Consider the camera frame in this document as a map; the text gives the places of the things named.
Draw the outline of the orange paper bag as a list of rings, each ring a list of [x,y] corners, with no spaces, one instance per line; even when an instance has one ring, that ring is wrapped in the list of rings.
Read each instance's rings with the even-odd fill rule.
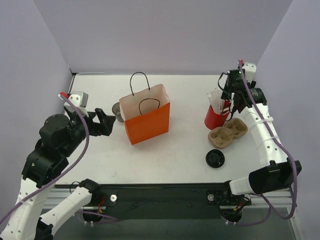
[[[171,101],[163,84],[148,85],[119,99],[119,108],[127,137],[132,145],[169,131]]]

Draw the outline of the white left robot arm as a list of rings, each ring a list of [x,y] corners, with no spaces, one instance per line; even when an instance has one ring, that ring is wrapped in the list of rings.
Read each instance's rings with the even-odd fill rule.
[[[0,234],[2,240],[51,240],[80,208],[100,203],[100,184],[85,179],[51,212],[41,214],[56,181],[69,170],[68,157],[91,136],[109,136],[115,121],[115,116],[106,115],[101,108],[88,115],[68,111],[45,120],[22,170],[16,204],[5,216],[9,221]]]

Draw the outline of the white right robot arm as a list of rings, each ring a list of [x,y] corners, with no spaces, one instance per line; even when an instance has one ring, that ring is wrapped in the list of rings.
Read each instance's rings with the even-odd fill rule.
[[[227,204],[233,204],[240,195],[264,194],[276,190],[296,188],[301,163],[293,160],[284,150],[273,126],[266,97],[255,81],[243,81],[244,69],[232,69],[226,73],[222,88],[223,100],[233,102],[233,112],[238,112],[247,124],[259,155],[261,167],[248,176],[229,182],[221,197]]]

